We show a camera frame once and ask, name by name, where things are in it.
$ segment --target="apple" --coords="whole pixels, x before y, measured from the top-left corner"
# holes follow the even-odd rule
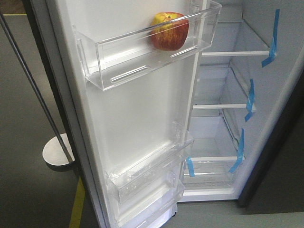
[[[162,22],[170,21],[183,17],[181,13],[161,12],[155,15],[151,25],[157,25]],[[189,21],[182,19],[173,23],[169,23],[155,28],[152,31],[151,40],[153,45],[160,50],[175,51],[180,49],[187,38],[189,29]]]

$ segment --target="blue tape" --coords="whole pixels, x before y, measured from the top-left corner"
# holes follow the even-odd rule
[[[238,144],[238,150],[237,150],[237,161],[234,163],[234,165],[230,168],[229,172],[234,172],[237,167],[242,163],[243,156],[244,156],[244,129],[242,128],[242,134],[241,138]]]
[[[253,79],[250,79],[250,90],[249,90],[248,101],[246,105],[248,114],[245,116],[245,122],[247,122],[253,116],[252,108],[254,102],[255,102],[255,86],[253,83]]]
[[[187,166],[188,166],[188,170],[189,170],[189,175],[191,177],[194,177],[195,176],[195,174],[194,174],[194,167],[193,167],[193,162],[191,160],[191,157],[188,157],[186,159],[186,162],[187,162]]]
[[[275,22],[274,22],[274,31],[272,35],[272,43],[269,51],[269,57],[262,61],[262,67],[267,66],[269,63],[273,62],[276,58],[276,50],[277,50],[277,27],[279,24],[280,17],[280,9],[276,9],[275,11]]]

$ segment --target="metal pole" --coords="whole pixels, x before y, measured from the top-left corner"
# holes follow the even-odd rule
[[[55,133],[55,135],[56,135],[56,137],[57,137],[57,139],[58,139],[58,141],[59,141],[59,143],[60,143],[60,145],[63,149],[63,152],[65,153],[65,156],[66,156],[68,162],[69,163],[73,162],[73,160],[71,158],[71,155],[67,151],[67,147],[66,147],[65,143],[63,142],[63,140],[60,136],[60,133],[59,133],[59,131],[58,131],[56,125],[55,125],[55,122],[54,122],[54,120],[53,120],[53,118],[52,118],[52,116],[51,116],[51,114],[48,110],[48,107],[47,107],[47,105],[46,105],[46,103],[45,103],[45,101],[44,101],[44,99],[43,99],[43,97],[42,97],[42,95],[39,91],[39,88],[38,88],[32,74],[31,74],[29,68],[28,68],[28,65],[26,64],[26,62],[25,62],[25,60],[22,56],[22,53],[20,52],[19,47],[18,47],[18,45],[17,45],[17,43],[16,43],[16,41],[15,41],[15,39],[14,39],[14,37],[13,37],[13,35],[12,35],[12,33],[11,33],[11,31],[10,31],[6,21],[5,21],[5,19],[4,19],[4,16],[1,12],[0,12],[0,22],[1,22],[1,26],[3,27],[3,30],[6,34],[9,42],[10,42],[10,44],[11,44],[11,46],[12,46],[12,48],[13,48],[16,56],[17,56],[17,59],[19,60],[21,66],[24,70],[24,73],[26,74],[26,76],[28,78],[28,81],[29,81],[30,85],[32,86],[32,88],[33,88],[33,90],[34,90],[34,92],[35,92],[35,94],[36,94],[36,96],[37,96],[37,98],[38,98],[38,100],[41,104],[41,107],[42,107],[45,115],[47,116],[47,119],[48,119],[51,127],[53,128],[53,131],[54,131],[54,133]]]

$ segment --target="stand base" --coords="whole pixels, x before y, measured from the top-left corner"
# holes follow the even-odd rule
[[[67,151],[69,152],[73,161],[75,161],[74,155],[72,153],[72,149],[70,143],[67,139],[67,134],[61,134],[61,138],[66,145]],[[42,151],[43,159],[46,163],[54,166],[64,166],[69,165],[67,157],[61,148],[61,145],[57,139],[57,137],[52,138],[48,143],[44,146]]]

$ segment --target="refrigerator compartment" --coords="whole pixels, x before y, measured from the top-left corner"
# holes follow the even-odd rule
[[[194,137],[192,161],[237,160],[239,130],[232,119],[223,114],[191,117],[189,130]]]
[[[216,189],[232,186],[234,173],[230,173],[229,170],[235,160],[192,160],[192,163],[195,176],[190,176],[189,170],[185,169],[183,184],[186,189]]]
[[[132,205],[124,213],[121,213],[117,218],[115,227],[145,228],[177,203],[182,198],[185,187],[173,172],[167,174],[166,178],[166,182],[160,181],[161,185],[149,190],[148,195],[143,196],[141,200],[137,200],[136,205]]]
[[[216,115],[208,109],[246,108],[248,85],[240,84],[232,67],[208,67],[199,70],[193,96],[192,116]]]
[[[120,204],[124,203],[164,172],[179,165],[189,155],[192,143],[192,136],[179,124],[175,124],[175,132],[169,144],[153,151],[126,171],[113,171],[107,175],[111,194]]]
[[[245,21],[218,22],[212,46],[203,51],[201,64],[228,64],[233,56],[268,55],[268,45]]]
[[[102,41],[76,31],[85,78],[104,91],[210,47],[221,5],[211,0],[206,3],[208,9]],[[189,31],[179,50],[162,51],[153,46],[151,32],[185,19]]]

